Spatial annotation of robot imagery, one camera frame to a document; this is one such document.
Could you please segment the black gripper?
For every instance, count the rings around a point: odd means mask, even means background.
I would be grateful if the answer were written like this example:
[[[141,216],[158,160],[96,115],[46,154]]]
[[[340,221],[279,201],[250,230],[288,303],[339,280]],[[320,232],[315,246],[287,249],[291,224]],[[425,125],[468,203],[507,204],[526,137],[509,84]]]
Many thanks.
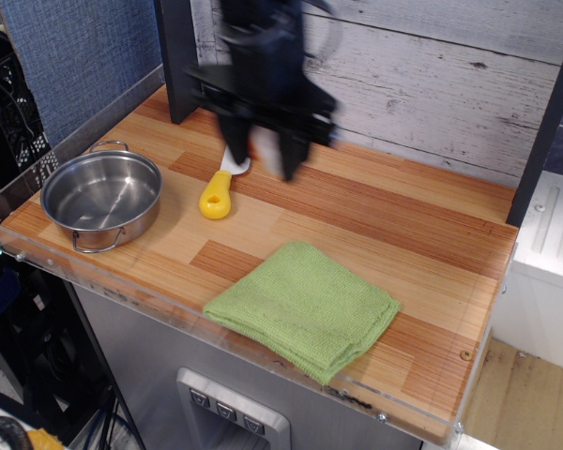
[[[306,54],[301,28],[221,29],[231,62],[192,67],[202,85],[198,95],[218,117],[221,136],[237,165],[249,157],[249,134],[259,126],[279,133],[282,177],[291,182],[308,159],[311,143],[335,138],[335,98],[304,72]]]

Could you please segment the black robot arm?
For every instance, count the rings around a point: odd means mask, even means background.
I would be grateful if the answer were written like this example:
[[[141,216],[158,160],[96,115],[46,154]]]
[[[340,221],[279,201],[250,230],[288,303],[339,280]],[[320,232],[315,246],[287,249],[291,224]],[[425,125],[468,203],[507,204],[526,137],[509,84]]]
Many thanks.
[[[299,1],[223,1],[220,38],[227,65],[190,69],[201,85],[201,106],[218,117],[233,160],[249,155],[251,132],[273,133],[281,176],[291,181],[313,143],[329,145],[336,99],[304,72],[302,4]]]

